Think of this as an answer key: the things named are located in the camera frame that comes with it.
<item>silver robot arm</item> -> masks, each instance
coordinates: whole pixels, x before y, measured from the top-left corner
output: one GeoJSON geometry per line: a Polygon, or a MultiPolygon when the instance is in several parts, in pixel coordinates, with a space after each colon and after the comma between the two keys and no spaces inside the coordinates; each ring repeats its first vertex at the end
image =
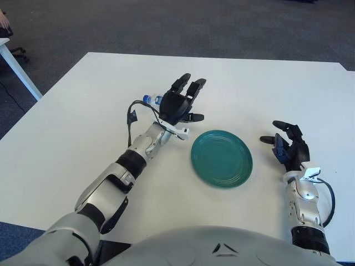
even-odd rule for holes
{"type": "MultiPolygon", "coordinates": [[[[117,224],[128,205],[127,194],[148,161],[154,158],[171,135],[182,140],[188,137],[188,129],[178,130],[175,125],[180,121],[203,120],[203,115],[188,112],[206,80],[192,82],[186,96],[180,95],[189,78],[190,74],[185,74],[173,83],[161,101],[157,122],[146,133],[139,135],[132,145],[129,144],[125,153],[82,193],[75,205],[75,212],[62,217],[24,251],[1,264],[92,265],[100,234],[110,232],[117,224]]],[[[127,123],[130,126],[132,121],[129,115],[127,123]]]]}
{"type": "Polygon", "coordinates": [[[127,194],[136,178],[170,136],[157,123],[152,124],[82,193],[75,212],[62,217],[2,265],[92,264],[100,234],[108,233],[116,225],[128,205],[127,194]]]}
{"type": "Polygon", "coordinates": [[[292,140],[292,144],[289,145],[279,134],[275,137],[260,138],[262,142],[274,145],[272,149],[274,155],[286,168],[283,179],[287,182],[286,196],[292,244],[330,257],[324,226],[317,208],[319,195],[314,185],[320,183],[317,176],[321,173],[321,169],[310,161],[308,146],[302,139],[302,132],[297,125],[282,121],[274,121],[273,125],[286,132],[288,138],[292,140]]]}

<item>teal plate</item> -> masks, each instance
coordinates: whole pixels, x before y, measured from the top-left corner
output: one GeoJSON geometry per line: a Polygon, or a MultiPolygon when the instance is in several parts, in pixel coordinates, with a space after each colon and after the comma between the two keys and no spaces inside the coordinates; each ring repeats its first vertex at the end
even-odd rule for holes
{"type": "Polygon", "coordinates": [[[204,181],[223,188],[240,186],[253,168],[248,147],[236,135],[223,130],[201,134],[192,146],[191,160],[204,181]]]}

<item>white desk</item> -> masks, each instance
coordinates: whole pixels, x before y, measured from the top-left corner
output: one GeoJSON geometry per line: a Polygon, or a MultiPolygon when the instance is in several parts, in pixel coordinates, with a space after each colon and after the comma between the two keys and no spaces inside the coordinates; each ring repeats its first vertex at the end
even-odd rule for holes
{"type": "MultiPolygon", "coordinates": [[[[47,229],[73,211],[86,186],[125,151],[128,105],[164,93],[185,72],[207,79],[192,109],[205,120],[190,124],[189,140],[171,139],[160,150],[103,238],[135,243],[210,224],[290,241],[285,170],[258,140],[280,132],[271,123],[282,120],[299,124],[312,161],[334,188],[336,212],[326,228],[332,255],[355,260],[354,75],[337,63],[88,53],[0,141],[0,221],[47,229]],[[230,131],[249,147],[253,171],[241,187],[210,187],[192,169],[192,143],[211,129],[230,131]]],[[[152,121],[149,110],[136,111],[133,138],[152,121]]],[[[330,196],[318,187],[325,218],[330,196]]]]}
{"type": "Polygon", "coordinates": [[[5,61],[8,63],[8,65],[12,68],[12,70],[15,72],[17,77],[22,81],[23,85],[26,86],[28,91],[33,95],[33,97],[38,101],[41,97],[42,94],[39,92],[37,87],[33,84],[31,79],[28,77],[25,71],[21,68],[21,66],[18,64],[16,59],[13,57],[9,49],[6,47],[6,43],[9,41],[8,38],[0,38],[0,54],[1,56],[5,59],[5,61]]]}

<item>black cable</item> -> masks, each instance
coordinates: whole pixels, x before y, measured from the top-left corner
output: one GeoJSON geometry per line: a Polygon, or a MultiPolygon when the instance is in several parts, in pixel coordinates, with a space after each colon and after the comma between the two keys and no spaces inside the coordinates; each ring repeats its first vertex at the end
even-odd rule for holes
{"type": "Polygon", "coordinates": [[[135,100],[131,103],[131,105],[128,107],[128,110],[127,110],[127,127],[128,127],[128,147],[132,145],[132,140],[131,140],[131,124],[132,124],[132,121],[131,121],[131,118],[130,118],[130,114],[131,114],[131,109],[132,109],[132,106],[135,105],[135,104],[142,104],[144,105],[145,107],[148,107],[152,110],[155,118],[156,118],[156,122],[159,124],[159,126],[161,126],[162,129],[166,130],[167,132],[171,133],[174,135],[173,132],[171,132],[170,130],[168,130],[164,125],[162,125],[160,122],[159,122],[159,119],[157,117],[157,114],[159,115],[159,112],[157,111],[157,109],[155,109],[154,107],[152,107],[150,104],[147,104],[141,100],[135,100]]]}
{"type": "Polygon", "coordinates": [[[25,110],[23,110],[23,108],[18,104],[17,100],[15,100],[15,98],[9,93],[8,89],[6,88],[6,86],[4,84],[2,84],[0,82],[0,85],[2,85],[5,88],[5,92],[7,95],[9,95],[9,97],[15,102],[15,104],[21,109],[21,111],[23,111],[23,113],[25,114],[25,110]]]}
{"type": "Polygon", "coordinates": [[[318,183],[318,184],[325,184],[328,187],[329,192],[331,193],[331,198],[332,198],[331,212],[329,213],[328,218],[323,223],[323,227],[326,227],[330,223],[330,221],[332,220],[332,218],[334,216],[334,212],[335,212],[335,194],[334,194],[332,186],[328,182],[326,182],[326,181],[324,181],[323,179],[320,179],[320,178],[318,178],[318,180],[320,180],[320,182],[315,182],[315,181],[311,181],[311,182],[312,183],[318,183]]]}

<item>water bottle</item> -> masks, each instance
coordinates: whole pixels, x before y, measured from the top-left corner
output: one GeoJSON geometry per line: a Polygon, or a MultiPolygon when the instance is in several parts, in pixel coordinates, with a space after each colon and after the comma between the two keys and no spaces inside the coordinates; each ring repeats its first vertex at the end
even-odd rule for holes
{"type": "Polygon", "coordinates": [[[158,95],[158,94],[144,95],[143,102],[145,102],[146,104],[150,104],[152,107],[159,110],[159,106],[160,106],[162,98],[163,98],[163,96],[158,95]]]}

